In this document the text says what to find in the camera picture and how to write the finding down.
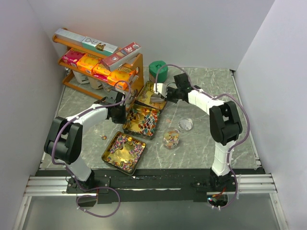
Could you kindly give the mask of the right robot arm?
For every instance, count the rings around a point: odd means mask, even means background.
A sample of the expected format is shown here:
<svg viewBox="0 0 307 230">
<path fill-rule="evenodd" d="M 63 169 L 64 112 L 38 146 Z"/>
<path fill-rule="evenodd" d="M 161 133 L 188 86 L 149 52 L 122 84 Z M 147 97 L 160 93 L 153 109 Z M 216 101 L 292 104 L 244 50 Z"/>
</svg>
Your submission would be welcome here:
<svg viewBox="0 0 307 230">
<path fill-rule="evenodd" d="M 199 87 L 191 85 L 186 73 L 174 76 L 174 80 L 176 88 L 166 87 L 166 100 L 173 103 L 185 101 L 209 116 L 210 134 L 215 141 L 209 181 L 213 190 L 220 191 L 233 181 L 230 170 L 231 147 L 243 131 L 237 106 L 233 101 L 224 102 L 201 93 Z"/>
</svg>

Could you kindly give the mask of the tin of round lollipops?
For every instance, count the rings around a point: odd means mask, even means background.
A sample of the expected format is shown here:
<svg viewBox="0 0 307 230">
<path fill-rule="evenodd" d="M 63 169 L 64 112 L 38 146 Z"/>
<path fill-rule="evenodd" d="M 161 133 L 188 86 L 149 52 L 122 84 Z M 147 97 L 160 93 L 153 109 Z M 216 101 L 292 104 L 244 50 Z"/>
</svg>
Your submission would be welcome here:
<svg viewBox="0 0 307 230">
<path fill-rule="evenodd" d="M 122 126 L 124 133 L 152 140 L 158 124 L 160 111 L 155 108 L 133 104 Z"/>
</svg>

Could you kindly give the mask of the metal candy scoop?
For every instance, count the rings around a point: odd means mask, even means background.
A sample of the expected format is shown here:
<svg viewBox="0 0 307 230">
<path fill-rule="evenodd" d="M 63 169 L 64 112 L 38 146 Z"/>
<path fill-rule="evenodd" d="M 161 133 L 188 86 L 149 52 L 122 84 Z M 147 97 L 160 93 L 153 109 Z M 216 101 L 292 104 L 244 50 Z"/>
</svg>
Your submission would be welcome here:
<svg viewBox="0 0 307 230">
<path fill-rule="evenodd" d="M 163 103 L 164 97 L 159 94 L 152 94 L 150 97 L 150 103 Z"/>
</svg>

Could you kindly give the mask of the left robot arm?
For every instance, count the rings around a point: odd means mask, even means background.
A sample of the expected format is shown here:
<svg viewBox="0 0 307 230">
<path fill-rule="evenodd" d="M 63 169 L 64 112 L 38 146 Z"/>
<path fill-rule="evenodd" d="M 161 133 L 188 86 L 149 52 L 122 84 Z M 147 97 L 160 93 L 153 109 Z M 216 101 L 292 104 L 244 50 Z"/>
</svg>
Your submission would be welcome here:
<svg viewBox="0 0 307 230">
<path fill-rule="evenodd" d="M 126 121 L 125 94 L 113 91 L 108 97 L 94 102 L 84 111 L 66 118 L 57 116 L 52 121 L 44 153 L 54 165 L 62 165 L 85 193 L 95 187 L 94 171 L 81 157 L 83 134 L 94 125 L 111 119 L 115 124 Z"/>
</svg>

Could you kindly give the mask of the tin of pastel candies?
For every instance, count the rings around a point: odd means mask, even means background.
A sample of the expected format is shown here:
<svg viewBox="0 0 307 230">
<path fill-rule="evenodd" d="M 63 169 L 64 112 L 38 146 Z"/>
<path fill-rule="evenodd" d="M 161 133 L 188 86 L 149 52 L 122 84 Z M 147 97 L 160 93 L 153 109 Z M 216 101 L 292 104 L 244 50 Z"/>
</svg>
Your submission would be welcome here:
<svg viewBox="0 0 307 230">
<path fill-rule="evenodd" d="M 151 96 L 154 94 L 154 83 L 147 81 L 137 96 L 135 103 L 150 108 L 158 109 L 161 112 L 166 106 L 166 102 L 152 103 L 150 101 Z"/>
</svg>

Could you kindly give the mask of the clear round lid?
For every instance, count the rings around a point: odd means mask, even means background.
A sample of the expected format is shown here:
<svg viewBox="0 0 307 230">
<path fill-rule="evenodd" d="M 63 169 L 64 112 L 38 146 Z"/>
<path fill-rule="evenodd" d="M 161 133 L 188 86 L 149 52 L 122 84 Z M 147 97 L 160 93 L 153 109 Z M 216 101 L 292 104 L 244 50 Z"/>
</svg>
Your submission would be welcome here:
<svg viewBox="0 0 307 230">
<path fill-rule="evenodd" d="M 181 118 L 178 121 L 178 127 L 183 131 L 190 131 L 193 129 L 193 121 L 190 118 Z"/>
</svg>

